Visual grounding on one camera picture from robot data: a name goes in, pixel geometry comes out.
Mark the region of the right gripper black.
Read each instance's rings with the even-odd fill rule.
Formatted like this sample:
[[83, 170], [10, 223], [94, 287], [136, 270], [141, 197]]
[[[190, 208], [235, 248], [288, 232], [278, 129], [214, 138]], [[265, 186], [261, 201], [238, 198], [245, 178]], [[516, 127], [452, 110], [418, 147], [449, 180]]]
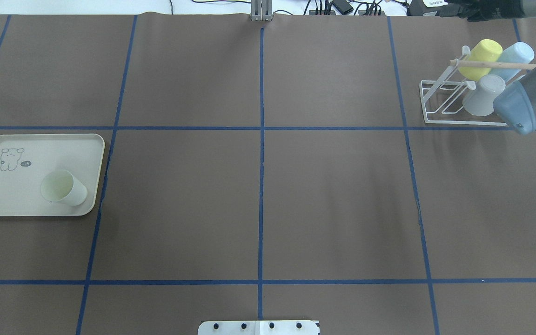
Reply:
[[447, 0], [441, 17], [459, 17], [469, 22], [516, 19], [523, 16], [521, 0]]

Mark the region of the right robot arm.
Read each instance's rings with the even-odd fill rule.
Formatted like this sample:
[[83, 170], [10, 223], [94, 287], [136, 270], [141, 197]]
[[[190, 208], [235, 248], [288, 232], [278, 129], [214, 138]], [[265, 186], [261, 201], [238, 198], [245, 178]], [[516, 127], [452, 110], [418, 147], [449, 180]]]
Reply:
[[[536, 17], [536, 0], [452, 0], [456, 15], [469, 22]], [[494, 100], [493, 108], [522, 135], [536, 131], [536, 67], [513, 81]]]

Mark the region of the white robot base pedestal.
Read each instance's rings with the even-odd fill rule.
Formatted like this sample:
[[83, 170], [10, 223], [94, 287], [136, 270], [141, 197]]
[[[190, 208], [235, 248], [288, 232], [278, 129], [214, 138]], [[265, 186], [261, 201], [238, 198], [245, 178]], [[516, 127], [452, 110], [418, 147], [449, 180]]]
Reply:
[[319, 335], [313, 320], [249, 320], [202, 322], [198, 335]]

